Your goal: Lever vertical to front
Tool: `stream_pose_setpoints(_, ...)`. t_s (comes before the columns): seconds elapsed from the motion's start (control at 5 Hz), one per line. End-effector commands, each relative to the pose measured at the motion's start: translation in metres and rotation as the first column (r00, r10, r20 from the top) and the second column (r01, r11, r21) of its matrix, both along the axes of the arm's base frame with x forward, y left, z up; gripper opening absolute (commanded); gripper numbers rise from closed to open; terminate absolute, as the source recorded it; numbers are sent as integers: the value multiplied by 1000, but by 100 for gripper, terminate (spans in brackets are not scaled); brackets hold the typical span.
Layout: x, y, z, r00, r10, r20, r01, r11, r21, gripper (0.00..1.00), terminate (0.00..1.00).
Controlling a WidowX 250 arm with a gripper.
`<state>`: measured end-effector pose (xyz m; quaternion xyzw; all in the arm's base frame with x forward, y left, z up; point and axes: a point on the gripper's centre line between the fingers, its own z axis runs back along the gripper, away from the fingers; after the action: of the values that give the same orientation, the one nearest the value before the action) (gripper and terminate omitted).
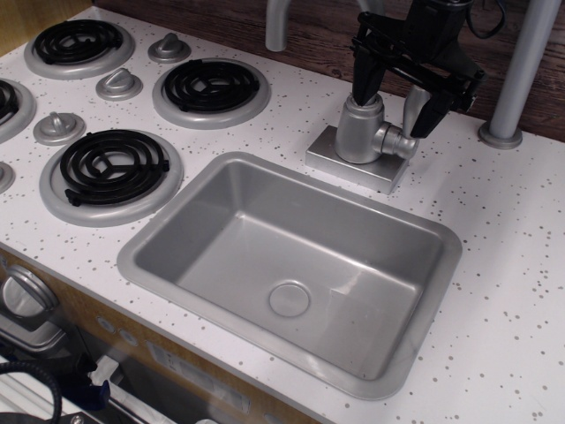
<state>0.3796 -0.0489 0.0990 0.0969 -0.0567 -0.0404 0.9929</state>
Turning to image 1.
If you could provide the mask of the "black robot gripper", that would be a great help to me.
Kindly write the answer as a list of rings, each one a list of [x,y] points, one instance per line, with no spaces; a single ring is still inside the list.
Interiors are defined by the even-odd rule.
[[[427,138],[449,110],[469,110],[487,79],[458,42],[471,6],[471,1],[413,1],[404,19],[361,12],[351,46],[355,103],[369,105],[384,73],[392,72],[421,87],[410,90],[412,138]]]

